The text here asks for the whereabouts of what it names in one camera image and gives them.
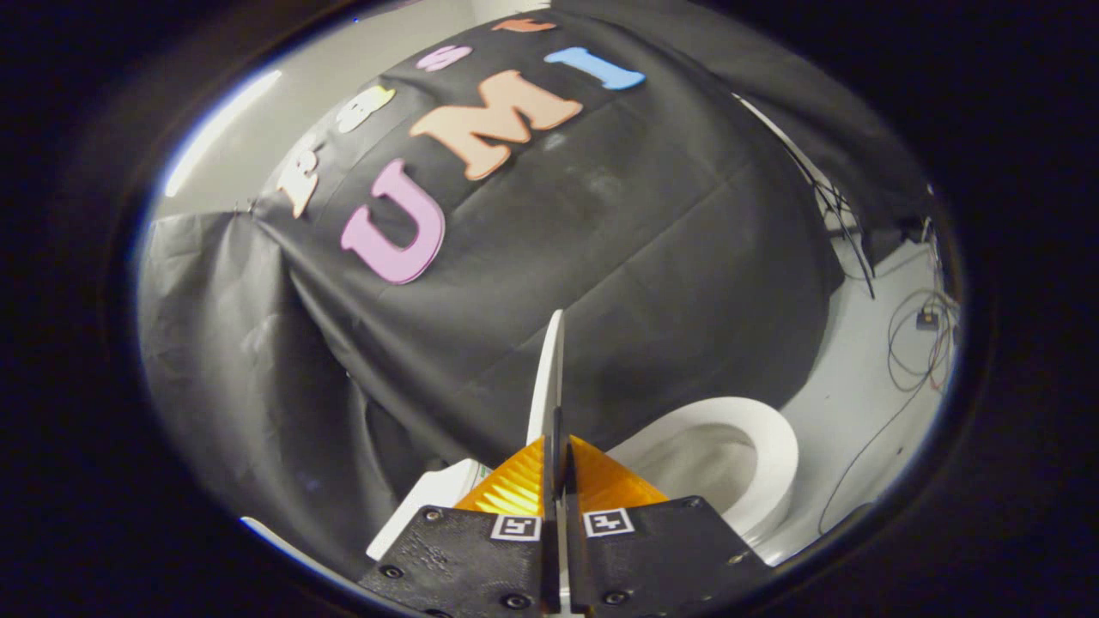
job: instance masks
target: white floor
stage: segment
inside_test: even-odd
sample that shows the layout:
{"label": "white floor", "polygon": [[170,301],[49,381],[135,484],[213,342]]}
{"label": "white floor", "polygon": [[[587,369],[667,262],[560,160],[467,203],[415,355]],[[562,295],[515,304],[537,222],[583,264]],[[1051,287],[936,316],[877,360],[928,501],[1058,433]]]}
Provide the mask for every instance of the white floor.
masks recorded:
{"label": "white floor", "polygon": [[[861,278],[851,245],[841,239],[833,244],[847,274]],[[770,564],[815,540],[818,525],[826,532],[853,509],[880,495],[917,451],[939,410],[942,395],[930,383],[924,384],[840,484],[856,454],[912,397],[898,390],[889,377],[888,324],[909,294],[934,285],[926,244],[906,243],[879,264],[877,272],[879,277],[873,279],[876,300],[870,299],[866,283],[854,278],[833,295],[817,366],[806,386],[780,410],[798,437],[800,461],[786,520],[756,547]],[[909,302],[901,316],[920,304],[920,299]],[[901,325],[893,350],[908,366],[925,367],[935,339],[934,331],[917,330],[912,318]],[[936,379],[944,379],[945,369],[944,365],[935,372]],[[902,386],[919,383],[919,378],[896,373]],[[835,496],[825,512],[833,490]]]}

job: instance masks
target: screw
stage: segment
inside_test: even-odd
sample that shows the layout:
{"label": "screw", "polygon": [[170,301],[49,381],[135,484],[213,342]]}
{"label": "screw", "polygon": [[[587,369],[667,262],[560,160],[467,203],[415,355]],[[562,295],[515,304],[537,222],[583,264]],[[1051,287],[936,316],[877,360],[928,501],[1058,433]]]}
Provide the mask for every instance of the screw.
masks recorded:
{"label": "screw", "polygon": [[503,606],[508,609],[526,609],[531,606],[531,599],[523,595],[507,595],[503,597]]}
{"label": "screw", "polygon": [[603,603],[607,605],[622,605],[628,598],[630,598],[630,595],[613,591],[603,595]]}

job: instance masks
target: white wall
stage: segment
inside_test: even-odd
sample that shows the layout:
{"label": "white wall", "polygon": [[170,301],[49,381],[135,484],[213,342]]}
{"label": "white wall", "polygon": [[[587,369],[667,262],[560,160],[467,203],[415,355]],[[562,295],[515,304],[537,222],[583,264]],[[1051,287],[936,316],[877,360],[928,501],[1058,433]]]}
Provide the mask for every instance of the white wall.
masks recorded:
{"label": "white wall", "polygon": [[533,11],[550,5],[548,0],[470,0],[474,19],[485,23],[507,15]]}
{"label": "white wall", "polygon": [[477,24],[467,1],[420,0],[401,9],[349,19],[268,67],[282,76],[213,143],[155,217],[244,207],[293,143],[329,109],[407,57]]}

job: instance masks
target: pink letter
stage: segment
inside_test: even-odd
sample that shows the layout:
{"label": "pink letter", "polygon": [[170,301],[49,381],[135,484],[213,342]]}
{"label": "pink letter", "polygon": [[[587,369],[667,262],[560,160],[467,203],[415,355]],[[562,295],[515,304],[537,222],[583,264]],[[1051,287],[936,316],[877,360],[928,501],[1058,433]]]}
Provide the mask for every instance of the pink letter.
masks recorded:
{"label": "pink letter", "polygon": [[400,205],[415,221],[415,238],[407,247],[398,247],[370,223],[370,211],[360,206],[347,221],[340,245],[354,250],[382,279],[404,285],[423,274],[439,253],[446,229],[443,210],[404,174],[404,159],[400,158],[389,162],[378,174],[370,195],[388,197]]}
{"label": "pink letter", "polygon": [[440,47],[439,49],[435,49],[434,52],[420,58],[420,62],[415,64],[415,67],[422,68],[428,73],[446,68],[468,56],[473,51],[473,47],[465,46],[456,47],[454,45],[447,45],[445,47]]}

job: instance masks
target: electrical cable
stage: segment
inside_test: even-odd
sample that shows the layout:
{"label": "electrical cable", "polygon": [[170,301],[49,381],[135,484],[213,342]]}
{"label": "electrical cable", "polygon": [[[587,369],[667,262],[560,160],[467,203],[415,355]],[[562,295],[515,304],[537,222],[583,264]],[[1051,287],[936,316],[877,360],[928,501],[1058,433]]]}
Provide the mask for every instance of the electrical cable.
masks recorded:
{"label": "electrical cable", "polygon": [[[831,201],[829,201],[828,196],[824,195],[823,185],[817,180],[817,178],[812,175],[811,172],[809,172],[809,168],[806,166],[806,164],[802,163],[800,158],[798,158],[798,155],[786,143],[782,144],[782,147],[786,148],[786,152],[787,154],[790,155],[790,158],[792,158],[793,162],[798,165],[798,167],[801,168],[801,173],[804,174],[806,178],[809,179],[812,189],[817,191],[821,200],[824,201],[824,206],[828,208],[828,210],[834,212],[835,218],[840,221],[840,230],[843,232],[843,236],[847,240],[847,242],[851,243],[852,249],[855,250],[855,257],[858,258],[858,266],[859,268],[863,269],[863,277],[865,278],[861,280],[866,282],[866,287],[870,291],[870,299],[872,300],[876,299],[877,297],[874,294],[874,284],[870,283],[872,278],[870,271],[867,268],[867,264],[863,258],[863,253],[862,251],[859,251],[858,244],[855,243],[855,239],[852,238],[851,230],[847,229],[847,224],[844,223],[843,221],[843,209],[840,205],[842,202],[846,202],[846,198],[843,198],[843,196],[835,188],[826,187],[828,190],[836,198],[836,203],[834,205]],[[858,222],[857,217],[855,218],[855,227],[858,229],[859,234],[864,233],[862,224]]]}
{"label": "electrical cable", "polygon": [[820,519],[817,520],[817,532],[820,533],[820,536],[822,537],[824,536],[824,515],[828,512],[828,507],[832,505],[832,499],[835,498],[835,495],[840,492],[840,487],[843,485],[843,481],[847,477],[847,473],[851,472],[851,468],[855,466],[855,462],[858,461],[858,457],[863,456],[863,453],[865,453],[866,450],[870,448],[870,444],[873,444],[874,441],[877,440],[878,435],[881,435],[881,433],[890,424],[892,424],[892,421],[897,420],[897,418],[901,415],[901,412],[903,412],[908,408],[908,406],[913,400],[915,400],[915,396],[920,394],[920,387],[923,386],[923,382],[926,382],[926,378],[924,378],[924,380],[922,380],[920,385],[912,391],[912,395],[910,395],[908,400],[904,401],[904,405],[901,406],[899,410],[893,412],[893,416],[889,417],[889,420],[887,420],[886,423],[882,424],[880,429],[878,429],[877,433],[875,433],[874,437],[872,437],[866,442],[866,444],[863,445],[863,448],[858,451],[858,453],[855,454],[854,459],[851,460],[851,463],[847,464],[847,467],[843,471],[843,474],[840,475],[840,481],[836,482],[835,487],[832,489],[832,494],[829,495],[828,497],[828,501],[824,503],[824,508],[821,510]]}
{"label": "electrical cable", "polygon": [[[904,318],[900,320],[900,322],[897,322],[897,316],[901,313],[904,307],[908,306],[908,304],[912,302],[913,300],[918,299],[921,295],[928,295],[928,298],[924,299],[924,302],[920,306],[920,308],[913,309],[912,311],[908,312],[904,316]],[[928,368],[923,372],[918,372],[912,369],[911,367],[908,367],[903,362],[901,362],[901,360],[897,356],[897,354],[893,351],[893,342],[896,340],[897,333],[900,332],[901,327],[903,327],[906,322],[909,322],[909,320],[913,316],[918,314],[921,310],[928,310],[929,308],[930,309],[939,308],[942,310],[941,311],[943,316],[942,320],[943,320],[943,325],[945,328],[936,332],[935,343],[929,350]],[[953,332],[953,320],[954,320],[953,312],[957,310],[958,310],[957,305],[952,304],[952,301],[945,295],[940,293],[937,289],[937,285],[935,286],[935,289],[922,288],[909,294],[904,298],[904,300],[901,300],[900,305],[898,305],[897,308],[893,310],[892,316],[889,318],[889,327],[888,327],[889,336],[887,345],[888,355],[886,357],[886,364],[889,369],[889,378],[892,380],[893,386],[897,387],[897,389],[900,390],[901,393],[909,393],[910,395],[908,399],[904,400],[904,404],[896,412],[893,412],[891,417],[889,417],[889,419],[885,422],[885,424],[882,424],[874,433],[874,435],[870,437],[870,439],[865,444],[863,444],[863,448],[859,449],[857,453],[855,453],[855,456],[852,457],[851,462],[847,464],[847,467],[844,468],[843,474],[840,475],[840,479],[832,488],[832,493],[829,495],[828,500],[824,503],[824,508],[821,509],[820,518],[817,520],[817,532],[819,534],[824,536],[824,516],[828,514],[829,507],[832,506],[832,500],[835,499],[836,494],[839,494],[840,487],[843,486],[843,482],[847,478],[847,474],[851,473],[851,470],[855,466],[858,460],[863,456],[863,454],[867,451],[867,449],[870,448],[870,444],[873,444],[874,441],[877,440],[878,437],[880,437],[885,432],[885,430],[888,429],[889,426],[892,424],[892,422],[897,420],[904,410],[908,409],[908,407],[912,404],[912,401],[915,400],[917,395],[920,394],[920,390],[923,389],[924,385],[930,384],[932,389],[934,389],[935,391],[941,391],[942,387],[950,379],[951,351],[953,347],[951,343],[951,333]],[[910,386],[903,386],[900,383],[898,383],[897,376],[893,374],[893,368],[892,368],[893,362],[896,362],[896,364],[900,366],[900,368],[903,369],[909,375],[918,377],[919,380]],[[940,366],[944,368],[942,383],[937,382],[934,376],[934,372]]]}

